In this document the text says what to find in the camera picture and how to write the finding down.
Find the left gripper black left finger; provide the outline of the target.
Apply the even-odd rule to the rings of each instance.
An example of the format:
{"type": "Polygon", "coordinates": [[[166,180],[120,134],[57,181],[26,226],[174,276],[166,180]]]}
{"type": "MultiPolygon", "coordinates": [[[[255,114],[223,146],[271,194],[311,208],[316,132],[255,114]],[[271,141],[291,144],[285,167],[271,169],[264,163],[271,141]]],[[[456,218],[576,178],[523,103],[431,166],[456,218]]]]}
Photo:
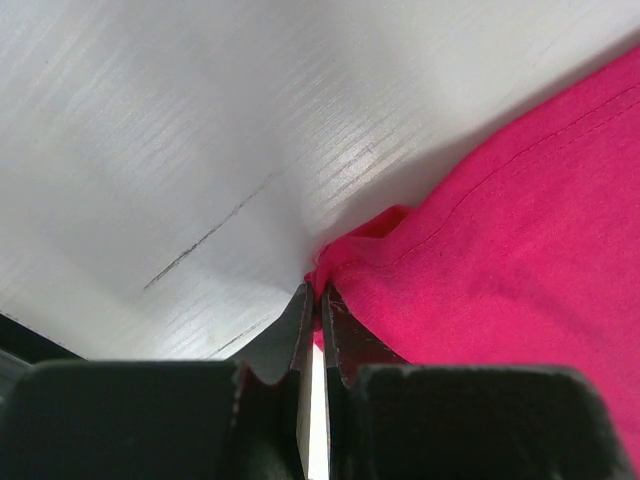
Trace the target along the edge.
{"type": "Polygon", "coordinates": [[[226,360],[42,362],[1,411],[5,479],[301,479],[314,295],[226,360]]]}

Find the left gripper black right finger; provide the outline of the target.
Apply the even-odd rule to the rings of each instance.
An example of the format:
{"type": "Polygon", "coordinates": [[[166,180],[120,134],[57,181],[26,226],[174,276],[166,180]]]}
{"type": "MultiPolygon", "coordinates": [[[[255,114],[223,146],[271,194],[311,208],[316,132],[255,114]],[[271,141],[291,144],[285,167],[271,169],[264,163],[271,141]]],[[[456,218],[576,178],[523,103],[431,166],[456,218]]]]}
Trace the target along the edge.
{"type": "Polygon", "coordinates": [[[551,365],[412,365],[322,296],[333,479],[631,479],[597,391],[551,365]]]}

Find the pink t shirt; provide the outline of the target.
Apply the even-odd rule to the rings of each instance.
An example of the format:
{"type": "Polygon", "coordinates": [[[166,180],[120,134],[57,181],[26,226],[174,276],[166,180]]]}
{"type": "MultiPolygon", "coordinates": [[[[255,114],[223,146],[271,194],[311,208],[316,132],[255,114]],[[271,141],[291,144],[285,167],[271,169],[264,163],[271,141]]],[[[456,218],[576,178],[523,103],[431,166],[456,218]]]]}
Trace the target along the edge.
{"type": "Polygon", "coordinates": [[[309,280],[413,363],[566,365],[639,456],[639,52],[494,134],[309,280]]]}

